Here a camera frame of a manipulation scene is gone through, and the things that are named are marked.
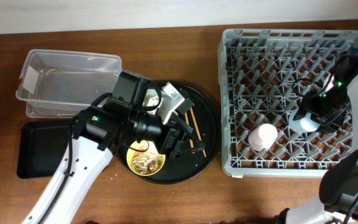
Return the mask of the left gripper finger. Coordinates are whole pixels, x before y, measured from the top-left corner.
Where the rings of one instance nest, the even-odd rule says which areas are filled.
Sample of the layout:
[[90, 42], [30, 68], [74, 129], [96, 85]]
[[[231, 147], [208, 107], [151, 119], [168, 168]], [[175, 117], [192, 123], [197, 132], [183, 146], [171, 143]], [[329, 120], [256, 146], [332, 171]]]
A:
[[201, 147], [188, 147], [188, 148], [181, 148], [178, 150], [178, 152], [175, 154], [175, 157], [184, 157], [189, 156], [191, 154], [195, 154], [197, 152], [202, 151], [203, 149]]
[[193, 140], [194, 147], [201, 147], [202, 149], [204, 149], [205, 143], [198, 139], [198, 136], [194, 132], [194, 129], [192, 127], [188, 128], [188, 126], [186, 125], [186, 122], [185, 122], [185, 117], [182, 115], [178, 115], [177, 113], [174, 113], [174, 118], [177, 120], [177, 123], [182, 128], [182, 131], [184, 132], [184, 135], [185, 135], [185, 139], [189, 140], [189, 137], [190, 137]]

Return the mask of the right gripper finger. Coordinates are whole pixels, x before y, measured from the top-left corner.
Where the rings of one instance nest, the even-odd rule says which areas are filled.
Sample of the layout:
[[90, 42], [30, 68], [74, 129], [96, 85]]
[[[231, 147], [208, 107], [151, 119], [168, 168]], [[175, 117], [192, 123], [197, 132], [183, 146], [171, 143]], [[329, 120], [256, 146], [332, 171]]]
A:
[[299, 121], [301, 119], [311, 119], [311, 112], [305, 108], [297, 108], [292, 111], [292, 120]]
[[335, 133], [339, 128], [343, 127], [343, 123], [329, 123], [320, 125], [316, 132], [319, 133]]

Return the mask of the blue cup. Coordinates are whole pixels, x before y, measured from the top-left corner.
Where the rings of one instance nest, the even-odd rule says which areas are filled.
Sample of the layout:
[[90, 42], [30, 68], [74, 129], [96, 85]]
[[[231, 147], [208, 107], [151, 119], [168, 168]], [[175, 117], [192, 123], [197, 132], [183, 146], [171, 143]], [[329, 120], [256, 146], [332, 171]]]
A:
[[320, 124], [311, 119], [311, 113], [307, 112], [305, 117], [295, 120], [295, 115], [298, 112], [298, 108], [290, 113], [288, 119], [289, 128], [296, 133], [309, 133], [315, 132], [320, 127]]

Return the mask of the yellow bowl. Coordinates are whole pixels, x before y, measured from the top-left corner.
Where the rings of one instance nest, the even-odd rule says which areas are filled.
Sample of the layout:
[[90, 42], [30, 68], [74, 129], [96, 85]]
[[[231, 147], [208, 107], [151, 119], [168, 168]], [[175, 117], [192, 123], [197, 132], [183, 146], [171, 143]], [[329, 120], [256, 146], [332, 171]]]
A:
[[154, 175], [165, 163], [165, 155], [159, 154], [152, 141], [134, 141], [126, 154], [130, 170], [140, 176]]

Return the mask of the noodle food scraps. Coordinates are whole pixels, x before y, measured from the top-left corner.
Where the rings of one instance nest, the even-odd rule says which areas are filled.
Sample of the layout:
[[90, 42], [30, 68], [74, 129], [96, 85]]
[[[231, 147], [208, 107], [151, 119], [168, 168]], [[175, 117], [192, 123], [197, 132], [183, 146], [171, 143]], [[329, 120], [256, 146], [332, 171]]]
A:
[[148, 176], [157, 173], [164, 165], [165, 155], [154, 151], [137, 152], [127, 154], [129, 168], [138, 175]]

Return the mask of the pink cup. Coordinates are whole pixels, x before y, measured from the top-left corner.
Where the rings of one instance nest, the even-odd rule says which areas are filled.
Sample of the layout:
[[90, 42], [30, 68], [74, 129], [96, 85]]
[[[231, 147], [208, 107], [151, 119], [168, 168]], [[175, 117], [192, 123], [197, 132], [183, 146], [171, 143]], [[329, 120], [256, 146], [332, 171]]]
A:
[[272, 124], [261, 124], [250, 132], [248, 141], [252, 149], [261, 151], [273, 145], [278, 137], [278, 131]]

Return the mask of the white tissue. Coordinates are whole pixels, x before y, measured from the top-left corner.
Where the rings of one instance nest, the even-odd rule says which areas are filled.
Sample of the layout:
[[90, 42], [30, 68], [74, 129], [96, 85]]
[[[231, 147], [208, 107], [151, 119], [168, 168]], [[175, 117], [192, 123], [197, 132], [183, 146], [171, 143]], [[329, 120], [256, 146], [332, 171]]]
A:
[[162, 102], [162, 98], [158, 95], [147, 95], [144, 100], [143, 106], [145, 107], [153, 107], [159, 106]]

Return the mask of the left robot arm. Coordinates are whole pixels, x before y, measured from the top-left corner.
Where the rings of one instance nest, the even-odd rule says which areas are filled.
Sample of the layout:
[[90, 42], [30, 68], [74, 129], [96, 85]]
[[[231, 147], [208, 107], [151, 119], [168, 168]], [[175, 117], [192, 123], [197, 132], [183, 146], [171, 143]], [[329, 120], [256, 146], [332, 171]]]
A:
[[145, 76], [122, 71], [112, 92], [103, 93], [72, 117], [68, 146], [50, 182], [24, 223], [70, 223], [114, 146], [148, 148], [171, 159], [195, 154], [205, 144], [180, 117], [188, 100], [170, 83], [159, 87]]

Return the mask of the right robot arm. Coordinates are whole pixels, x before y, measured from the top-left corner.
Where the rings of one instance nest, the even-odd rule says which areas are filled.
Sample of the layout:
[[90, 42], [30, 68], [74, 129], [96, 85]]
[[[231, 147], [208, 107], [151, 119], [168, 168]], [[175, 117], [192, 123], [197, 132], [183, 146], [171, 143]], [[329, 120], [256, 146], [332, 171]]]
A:
[[320, 91], [302, 95], [288, 119], [296, 133], [338, 130], [352, 113], [351, 152], [321, 179], [316, 198], [297, 208], [286, 208], [274, 223], [358, 222], [358, 48], [343, 51]]

